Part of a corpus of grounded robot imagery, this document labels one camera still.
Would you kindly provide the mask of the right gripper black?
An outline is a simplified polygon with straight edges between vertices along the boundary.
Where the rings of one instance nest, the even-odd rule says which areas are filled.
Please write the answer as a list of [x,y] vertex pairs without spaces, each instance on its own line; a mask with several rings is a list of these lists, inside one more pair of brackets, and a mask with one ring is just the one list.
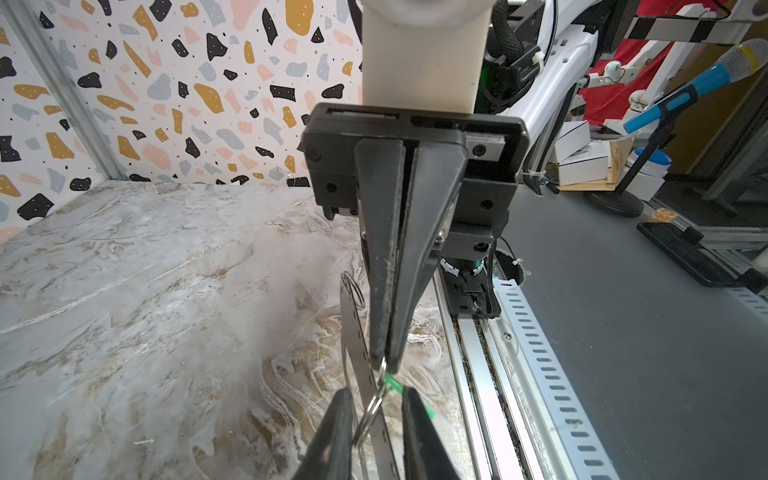
[[528,146],[514,117],[314,107],[299,149],[326,217],[363,226],[374,368],[400,369],[434,251],[479,260],[500,236]]

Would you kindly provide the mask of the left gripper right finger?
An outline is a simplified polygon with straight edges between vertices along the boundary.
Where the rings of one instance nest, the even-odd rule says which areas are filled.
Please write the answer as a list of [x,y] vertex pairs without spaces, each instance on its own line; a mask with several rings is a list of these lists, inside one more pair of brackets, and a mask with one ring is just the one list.
[[416,389],[403,389],[401,411],[405,478],[458,479],[459,475]]

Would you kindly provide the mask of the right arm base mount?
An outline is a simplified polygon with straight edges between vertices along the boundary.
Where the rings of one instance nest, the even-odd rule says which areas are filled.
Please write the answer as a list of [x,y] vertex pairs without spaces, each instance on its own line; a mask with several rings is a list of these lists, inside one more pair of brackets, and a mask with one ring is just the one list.
[[488,272],[488,258],[442,258],[439,266],[452,316],[476,315],[482,318],[496,318],[501,314],[492,276]]

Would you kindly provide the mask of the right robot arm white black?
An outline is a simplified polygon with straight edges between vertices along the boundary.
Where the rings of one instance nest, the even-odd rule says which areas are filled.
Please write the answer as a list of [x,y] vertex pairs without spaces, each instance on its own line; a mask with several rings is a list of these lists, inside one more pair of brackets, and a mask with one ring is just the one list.
[[360,222],[368,358],[399,370],[438,264],[478,268],[533,143],[615,51],[634,1],[354,1],[362,102],[317,104],[300,141],[328,219]]

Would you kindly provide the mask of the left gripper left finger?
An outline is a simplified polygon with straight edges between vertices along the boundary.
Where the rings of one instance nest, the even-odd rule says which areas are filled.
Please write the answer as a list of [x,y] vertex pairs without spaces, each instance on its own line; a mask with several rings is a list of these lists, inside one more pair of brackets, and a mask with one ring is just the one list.
[[351,390],[337,390],[293,479],[351,479],[355,419]]

